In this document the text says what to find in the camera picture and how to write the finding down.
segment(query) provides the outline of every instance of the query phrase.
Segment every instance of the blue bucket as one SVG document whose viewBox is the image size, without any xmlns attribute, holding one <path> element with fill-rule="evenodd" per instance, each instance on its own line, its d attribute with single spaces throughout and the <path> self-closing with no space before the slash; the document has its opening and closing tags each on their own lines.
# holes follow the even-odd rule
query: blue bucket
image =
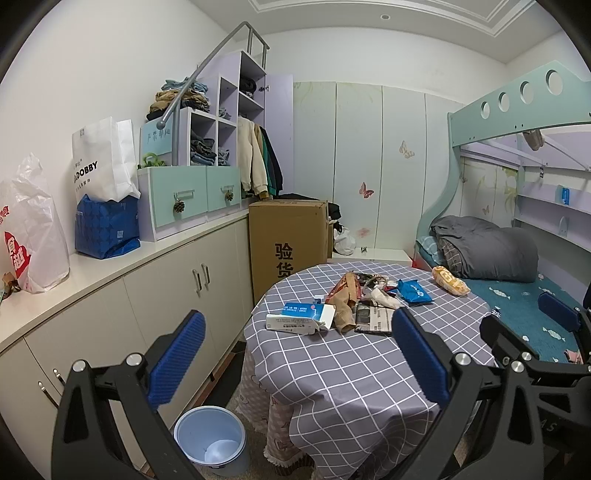
<svg viewBox="0 0 591 480">
<path fill-rule="evenodd" d="M 250 465 L 244 425 L 225 408 L 189 410 L 174 426 L 174 440 L 189 460 L 216 475 L 242 475 Z"/>
</svg>

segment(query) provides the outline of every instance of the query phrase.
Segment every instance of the blue shopping bag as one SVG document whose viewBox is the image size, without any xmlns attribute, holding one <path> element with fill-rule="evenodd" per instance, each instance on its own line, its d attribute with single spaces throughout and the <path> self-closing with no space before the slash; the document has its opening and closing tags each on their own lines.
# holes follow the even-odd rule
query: blue shopping bag
<svg viewBox="0 0 591 480">
<path fill-rule="evenodd" d="M 139 248 L 138 199 L 96 202 L 84 195 L 76 210 L 74 247 L 100 259 Z"/>
</svg>

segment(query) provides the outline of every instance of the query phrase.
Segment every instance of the gray checkered tablecloth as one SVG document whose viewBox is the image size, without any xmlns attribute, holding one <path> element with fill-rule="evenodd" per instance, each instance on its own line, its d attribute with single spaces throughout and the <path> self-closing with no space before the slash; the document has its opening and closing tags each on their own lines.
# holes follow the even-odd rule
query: gray checkered tablecloth
<svg viewBox="0 0 591 480">
<path fill-rule="evenodd" d="M 351 270 L 417 279 L 434 300 L 411 308 L 423 328 L 438 333 L 452 351 L 493 362 L 479 334 L 488 305 L 474 294 L 458 298 L 445 292 L 431 272 L 356 261 L 318 265 L 280 281 L 258 303 L 244 334 L 256 379 L 275 400 L 294 407 L 290 439 L 326 480 L 346 480 L 357 470 L 364 480 L 381 478 L 419 444 L 439 411 L 423 396 L 390 337 L 266 330 L 267 313 L 280 313 L 289 301 L 312 303 Z"/>
</svg>

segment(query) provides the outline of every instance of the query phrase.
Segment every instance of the bucket rim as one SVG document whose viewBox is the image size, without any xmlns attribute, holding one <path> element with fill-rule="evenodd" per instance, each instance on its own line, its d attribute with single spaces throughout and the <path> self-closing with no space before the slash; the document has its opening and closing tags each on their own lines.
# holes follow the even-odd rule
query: bucket rim
<svg viewBox="0 0 591 480">
<path fill-rule="evenodd" d="M 225 462 L 221 462 L 221 463 L 205 463 L 205 462 L 202 462 L 201 460 L 197 460 L 196 458 L 193 458 L 191 455 L 189 455 L 187 452 L 185 452 L 183 450 L 183 447 L 181 446 L 181 444 L 179 444 L 179 442 L 178 442 L 178 426 L 181 425 L 181 423 L 183 422 L 183 420 L 185 419 L 185 417 L 191 416 L 192 414 L 194 414 L 195 412 L 197 412 L 199 410 L 218 410 L 218 411 L 223 411 L 224 413 L 227 413 L 230 416 L 232 416 L 234 418 L 234 420 L 236 420 L 238 422 L 238 424 L 240 425 L 240 432 L 242 434 L 242 440 L 240 442 L 240 445 L 239 445 L 238 449 L 236 450 L 236 452 L 234 453 L 234 455 L 232 455 Z M 193 463 L 196 463 L 198 465 L 209 466 L 209 467 L 214 467 L 214 468 L 215 467 L 221 467 L 221 466 L 227 465 L 227 464 L 233 462 L 234 460 L 236 460 L 236 458 L 238 458 L 238 456 L 240 456 L 240 454 L 244 451 L 244 448 L 246 446 L 246 430 L 244 428 L 244 425 L 240 421 L 240 419 L 234 414 L 234 412 L 228 410 L 227 408 L 216 407 L 214 405 L 203 405 L 201 407 L 192 408 L 191 410 L 189 410 L 189 411 L 185 412 L 183 415 L 181 415 L 181 417 L 177 420 L 176 424 L 174 425 L 174 433 L 173 433 L 173 436 L 174 436 L 174 441 L 177 442 L 178 447 L 182 450 L 182 452 L 187 456 L 187 458 L 190 461 L 192 461 Z"/>
</svg>

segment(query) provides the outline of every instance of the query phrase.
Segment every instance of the cabinet handle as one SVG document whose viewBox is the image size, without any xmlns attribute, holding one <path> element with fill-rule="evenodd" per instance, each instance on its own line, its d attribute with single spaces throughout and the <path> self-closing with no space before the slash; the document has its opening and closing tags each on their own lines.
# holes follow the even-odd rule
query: cabinet handle
<svg viewBox="0 0 591 480">
<path fill-rule="evenodd" d="M 209 280 L 209 267 L 205 263 L 202 263 L 201 268 L 203 269 L 203 272 L 205 273 L 205 276 L 207 278 L 207 283 L 205 285 L 209 285 L 212 282 L 211 280 Z"/>
<path fill-rule="evenodd" d="M 55 368 L 53 369 L 53 374 L 60 381 L 60 383 L 62 384 L 62 386 L 65 387 L 66 386 L 66 382 L 64 381 L 64 379 L 61 377 L 60 373 Z"/>
<path fill-rule="evenodd" d="M 193 276 L 195 277 L 195 283 L 197 284 L 197 293 L 200 293 L 203 290 L 201 277 L 199 276 L 199 272 L 195 269 L 193 269 Z"/>
<path fill-rule="evenodd" d="M 49 394 L 49 392 L 46 390 L 46 388 L 43 386 L 43 384 L 41 382 L 38 382 L 39 384 L 39 388 L 41 389 L 41 391 L 44 393 L 44 395 L 49 398 L 49 401 L 53 404 L 53 406 L 55 408 L 60 408 L 60 406 L 57 404 L 57 402 L 51 397 L 51 395 Z"/>
</svg>

